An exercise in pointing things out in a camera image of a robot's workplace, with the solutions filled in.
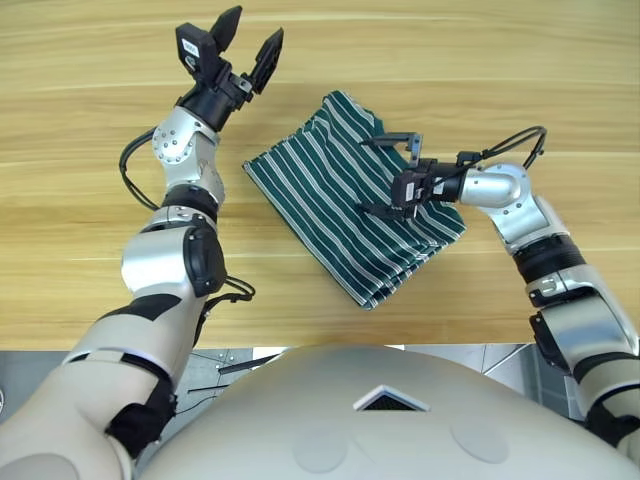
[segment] striped cloth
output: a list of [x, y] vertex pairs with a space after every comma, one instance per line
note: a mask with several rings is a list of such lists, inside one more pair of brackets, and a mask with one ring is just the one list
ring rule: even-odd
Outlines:
[[244, 164], [302, 243], [366, 310], [465, 230], [446, 203], [430, 202], [405, 222], [356, 208], [390, 204], [393, 176], [407, 166], [393, 148], [358, 144], [382, 133], [373, 113], [335, 91], [296, 133]]

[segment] robot forearm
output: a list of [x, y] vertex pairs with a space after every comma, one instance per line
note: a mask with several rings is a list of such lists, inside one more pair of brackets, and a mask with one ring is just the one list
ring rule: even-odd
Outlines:
[[[227, 277], [216, 232], [224, 201], [214, 162], [217, 132], [232, 111], [262, 92], [282, 47], [279, 30], [263, 45], [250, 75], [233, 74], [219, 54], [231, 42], [240, 12], [223, 13], [210, 32], [190, 24], [176, 30], [180, 60], [196, 86], [143, 136], [150, 136], [165, 169], [167, 190], [123, 254], [122, 277], [133, 301], [95, 322], [2, 426], [0, 479], [128, 479], [131, 459], [175, 415], [174, 392], [204, 322], [207, 296]], [[143, 137], [125, 151], [144, 143]], [[130, 153], [120, 168], [141, 199], [126, 177]], [[151, 201], [143, 203], [155, 209]]]
[[545, 359], [578, 382], [587, 428], [640, 464], [638, 334], [551, 206], [532, 195], [526, 170], [470, 170], [462, 203], [492, 220], [527, 283], [535, 339]]
[[[475, 167], [537, 137], [525, 163]], [[546, 129], [531, 127], [456, 163], [420, 158], [422, 137], [388, 133], [369, 146], [407, 143], [409, 168], [396, 175], [391, 206], [361, 205], [381, 218], [411, 218], [428, 199], [472, 205], [489, 216], [539, 308], [531, 317], [545, 359], [580, 386], [587, 427], [640, 464], [640, 347], [626, 312], [588, 265], [553, 208], [531, 191], [526, 168], [543, 153]]]

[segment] black cable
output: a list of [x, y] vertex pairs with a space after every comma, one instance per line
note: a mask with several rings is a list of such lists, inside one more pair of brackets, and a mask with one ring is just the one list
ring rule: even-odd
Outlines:
[[138, 186], [129, 178], [129, 176], [127, 175], [127, 162], [129, 161], [129, 157], [133, 154], [133, 152], [135, 152], [138, 148], [151, 140], [155, 129], [156, 127], [147, 130], [138, 138], [132, 140], [126, 147], [124, 147], [122, 153], [120, 154], [120, 162], [118, 163], [120, 175], [122, 176], [122, 181], [124, 182], [125, 187], [127, 187], [127, 190], [129, 190], [131, 195], [133, 195], [133, 198], [138, 200], [138, 202], [140, 202], [149, 210], [158, 210], [159, 207], [149, 197], [147, 197], [144, 192], [140, 190], [140, 188], [138, 188]]
[[521, 132], [518, 132], [515, 135], [502, 140], [500, 143], [497, 143], [493, 147], [487, 148], [482, 152], [460, 152], [458, 154], [458, 161], [460, 161], [461, 155], [469, 157], [470, 160], [465, 160], [464, 162], [462, 162], [462, 165], [460, 165], [458, 170], [456, 170], [451, 175], [443, 177], [437, 182], [434, 182], [432, 186], [436, 187], [441, 183], [446, 182], [450, 178], [457, 177], [461, 173], [465, 173], [467, 170], [480, 163], [481, 161], [487, 160], [492, 157], [497, 157], [498, 155], [502, 155], [503, 153], [513, 150], [514, 148], [522, 145], [525, 142], [528, 142], [535, 137], [538, 137], [538, 140], [531, 149], [529, 156], [522, 164], [525, 169], [528, 169], [533, 164], [538, 155], [544, 154], [544, 142], [547, 138], [547, 129], [540, 125], [525, 128]]
[[190, 406], [189, 408], [185, 408], [184, 410], [180, 410], [179, 412], [176, 412], [176, 415], [180, 415], [182, 413], [187, 413], [189, 410], [193, 410], [194, 408], [196, 408], [199, 405], [202, 405], [204, 402], [206, 402], [207, 400], [211, 400], [213, 398], [217, 398], [217, 395], [211, 395], [210, 397], [204, 397], [202, 400], [200, 400], [198, 403], [196, 403], [195, 405]]
[[236, 363], [235, 365], [229, 365], [228, 367], [222, 367], [218, 370], [218, 373], [220, 375], [226, 375], [228, 373], [236, 373], [236, 372], [241, 372], [243, 370], [249, 370], [250, 368], [255, 368], [255, 367], [264, 365], [269, 360], [276, 358], [278, 355], [279, 354], [269, 355], [267, 357], [256, 358], [255, 360], [248, 360], [246, 362]]
[[220, 388], [227, 388], [229, 385], [213, 385], [211, 387], [199, 387], [199, 388], [190, 388], [187, 390], [187, 393], [193, 392], [205, 392], [207, 390], [218, 390]]

